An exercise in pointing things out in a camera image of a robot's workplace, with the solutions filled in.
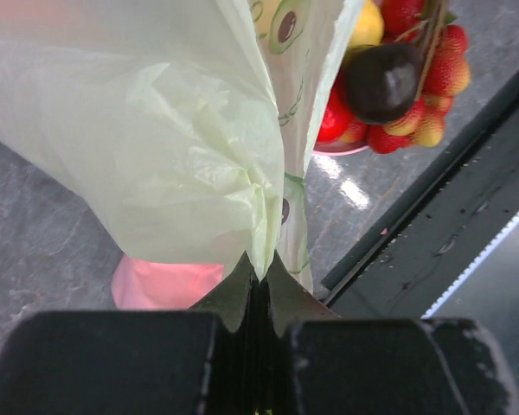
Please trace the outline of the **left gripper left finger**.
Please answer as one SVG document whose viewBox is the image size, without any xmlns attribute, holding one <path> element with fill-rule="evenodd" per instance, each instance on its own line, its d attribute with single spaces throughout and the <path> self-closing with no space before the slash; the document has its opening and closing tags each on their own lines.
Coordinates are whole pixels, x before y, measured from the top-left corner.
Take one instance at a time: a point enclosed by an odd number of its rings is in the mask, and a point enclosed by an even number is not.
<svg viewBox="0 0 519 415">
<path fill-rule="evenodd" d="M 247 257 L 186 310 L 44 311 L 0 353 L 0 414 L 253 414 Z"/>
</svg>

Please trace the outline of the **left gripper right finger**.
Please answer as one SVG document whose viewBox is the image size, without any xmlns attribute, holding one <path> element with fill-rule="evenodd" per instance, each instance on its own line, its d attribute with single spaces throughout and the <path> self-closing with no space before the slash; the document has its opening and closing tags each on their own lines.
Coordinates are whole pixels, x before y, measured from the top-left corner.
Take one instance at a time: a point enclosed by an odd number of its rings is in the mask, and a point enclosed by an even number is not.
<svg viewBox="0 0 519 415">
<path fill-rule="evenodd" d="M 519 414 L 496 337 L 462 318 L 346 319 L 275 258 L 265 414 Z"/>
</svg>

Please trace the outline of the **translucent green plastic bag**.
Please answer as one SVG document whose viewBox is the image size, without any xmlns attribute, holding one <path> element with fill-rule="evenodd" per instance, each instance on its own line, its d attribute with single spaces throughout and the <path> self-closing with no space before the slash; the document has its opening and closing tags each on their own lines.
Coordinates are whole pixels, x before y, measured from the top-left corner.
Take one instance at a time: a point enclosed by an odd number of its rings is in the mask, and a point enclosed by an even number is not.
<svg viewBox="0 0 519 415">
<path fill-rule="evenodd" d="M 0 142 L 156 263 L 275 257 L 360 1 L 0 1 Z"/>
</svg>

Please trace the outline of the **red fake apple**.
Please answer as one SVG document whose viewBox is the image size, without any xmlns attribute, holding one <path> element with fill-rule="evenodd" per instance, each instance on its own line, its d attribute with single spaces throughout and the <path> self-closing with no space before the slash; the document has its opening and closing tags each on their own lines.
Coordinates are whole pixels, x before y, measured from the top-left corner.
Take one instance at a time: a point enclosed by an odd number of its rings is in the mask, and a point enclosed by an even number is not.
<svg viewBox="0 0 519 415">
<path fill-rule="evenodd" d="M 336 80 L 331 88 L 329 100 L 325 107 L 317 144 L 333 143 L 348 129 L 353 113 L 342 90 L 342 82 Z"/>
</svg>

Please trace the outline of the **dark purple fake plum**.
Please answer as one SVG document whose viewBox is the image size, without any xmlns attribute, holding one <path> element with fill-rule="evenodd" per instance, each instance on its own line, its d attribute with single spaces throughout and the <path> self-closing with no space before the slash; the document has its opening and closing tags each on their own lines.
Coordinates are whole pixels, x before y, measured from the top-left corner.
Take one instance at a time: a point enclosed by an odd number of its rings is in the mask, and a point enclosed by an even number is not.
<svg viewBox="0 0 519 415">
<path fill-rule="evenodd" d="M 412 108 L 421 70 L 420 52 L 409 42 L 353 48 L 342 66 L 343 95 L 362 122 L 388 124 Z"/>
</svg>

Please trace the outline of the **red strawberry bunch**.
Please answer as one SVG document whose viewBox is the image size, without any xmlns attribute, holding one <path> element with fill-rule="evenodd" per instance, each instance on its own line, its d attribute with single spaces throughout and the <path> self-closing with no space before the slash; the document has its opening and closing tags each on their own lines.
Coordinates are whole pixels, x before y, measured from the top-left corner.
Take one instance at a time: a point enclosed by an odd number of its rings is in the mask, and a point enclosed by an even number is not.
<svg viewBox="0 0 519 415">
<path fill-rule="evenodd" d="M 366 124 L 352 112 L 348 129 L 337 141 L 365 141 L 368 149 L 381 155 L 414 145 L 436 147 L 443 139 L 445 117 L 454 99 L 471 83 L 465 57 L 467 34 L 456 24 L 447 1 L 374 2 L 384 21 L 380 44 L 409 42 L 420 52 L 422 70 L 415 102 L 406 115 L 388 124 Z M 341 82 L 345 56 L 336 77 Z"/>
</svg>

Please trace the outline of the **yellow fake pear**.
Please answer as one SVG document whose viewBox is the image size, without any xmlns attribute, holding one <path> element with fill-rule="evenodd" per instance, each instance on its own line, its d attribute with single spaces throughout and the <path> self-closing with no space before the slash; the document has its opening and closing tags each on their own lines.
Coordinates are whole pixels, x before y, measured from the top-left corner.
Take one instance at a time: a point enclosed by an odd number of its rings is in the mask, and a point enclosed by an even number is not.
<svg viewBox="0 0 519 415">
<path fill-rule="evenodd" d="M 371 0 L 364 3 L 362 12 L 349 39 L 349 48 L 374 46 L 381 43 L 384 21 L 379 6 Z"/>
</svg>

